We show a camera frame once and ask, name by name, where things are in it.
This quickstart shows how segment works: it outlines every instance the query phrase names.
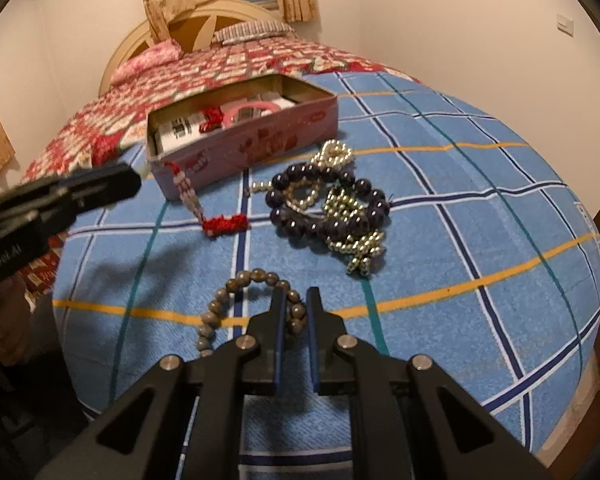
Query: metal screw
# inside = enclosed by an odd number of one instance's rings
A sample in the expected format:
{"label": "metal screw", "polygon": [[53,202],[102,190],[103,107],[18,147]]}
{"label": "metal screw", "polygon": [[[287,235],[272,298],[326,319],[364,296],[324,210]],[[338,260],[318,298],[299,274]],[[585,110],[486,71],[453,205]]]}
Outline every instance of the metal screw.
{"label": "metal screw", "polygon": [[355,336],[352,336],[351,334],[342,334],[336,340],[336,342],[338,343],[338,346],[344,350],[353,348],[358,344],[358,340],[355,338]]}
{"label": "metal screw", "polygon": [[249,334],[241,335],[235,340],[235,345],[240,350],[248,350],[249,348],[253,348],[254,346],[256,346],[256,338]]}
{"label": "metal screw", "polygon": [[433,365],[431,357],[424,354],[416,355],[411,362],[413,363],[413,366],[415,366],[416,370],[429,370],[429,368],[431,368]]}
{"label": "metal screw", "polygon": [[168,372],[175,370],[178,366],[180,366],[180,358],[177,355],[165,355],[160,359],[160,368]]}

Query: wooden furniture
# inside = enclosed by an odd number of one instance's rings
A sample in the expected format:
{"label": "wooden furniture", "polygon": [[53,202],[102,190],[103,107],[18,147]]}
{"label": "wooden furniture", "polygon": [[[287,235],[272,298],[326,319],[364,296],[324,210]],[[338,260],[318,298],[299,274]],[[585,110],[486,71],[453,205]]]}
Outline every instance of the wooden furniture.
{"label": "wooden furniture", "polygon": [[[279,20],[280,16],[245,0],[216,0],[184,12],[170,23],[171,37],[185,52],[205,48],[211,44],[214,32],[240,22]],[[99,95],[109,90],[111,75],[126,60],[137,56],[154,44],[149,22],[144,21],[132,30],[111,56],[100,81]]]}

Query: brown beaded bracelet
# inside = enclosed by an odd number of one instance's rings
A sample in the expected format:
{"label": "brown beaded bracelet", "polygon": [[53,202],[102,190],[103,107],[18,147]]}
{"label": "brown beaded bracelet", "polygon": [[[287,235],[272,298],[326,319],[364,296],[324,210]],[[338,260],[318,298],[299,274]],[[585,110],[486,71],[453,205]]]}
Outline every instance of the brown beaded bracelet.
{"label": "brown beaded bracelet", "polygon": [[198,327],[196,348],[200,357],[213,353],[211,340],[220,326],[220,320],[226,316],[229,305],[229,294],[235,294],[240,288],[247,288],[251,282],[265,282],[269,286],[280,286],[286,290],[288,311],[286,313],[286,336],[299,335],[306,325],[306,309],[297,290],[293,290],[287,280],[280,280],[275,272],[265,272],[264,269],[241,270],[235,278],[227,280],[223,288],[216,290],[214,298],[206,306],[208,311],[202,315],[202,325]]}

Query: pink tin box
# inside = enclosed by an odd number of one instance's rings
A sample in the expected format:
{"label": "pink tin box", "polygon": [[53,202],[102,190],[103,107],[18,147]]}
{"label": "pink tin box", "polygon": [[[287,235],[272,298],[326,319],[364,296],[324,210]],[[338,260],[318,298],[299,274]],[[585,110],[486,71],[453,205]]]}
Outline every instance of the pink tin box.
{"label": "pink tin box", "polygon": [[[294,105],[201,134],[194,142],[174,150],[160,149],[157,136],[162,124],[267,92],[276,92]],[[147,156],[164,196],[178,200],[167,161],[186,170],[193,187],[200,189],[282,153],[333,139],[337,131],[334,94],[293,77],[269,74],[201,92],[151,112],[147,119]]]}

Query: light switch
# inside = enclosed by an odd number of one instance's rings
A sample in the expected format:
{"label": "light switch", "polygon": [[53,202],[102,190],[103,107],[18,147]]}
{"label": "light switch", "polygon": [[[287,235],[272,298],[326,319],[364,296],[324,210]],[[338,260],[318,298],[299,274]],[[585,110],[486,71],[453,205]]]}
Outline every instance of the light switch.
{"label": "light switch", "polygon": [[561,14],[558,14],[558,30],[563,31],[573,37],[573,20]]}

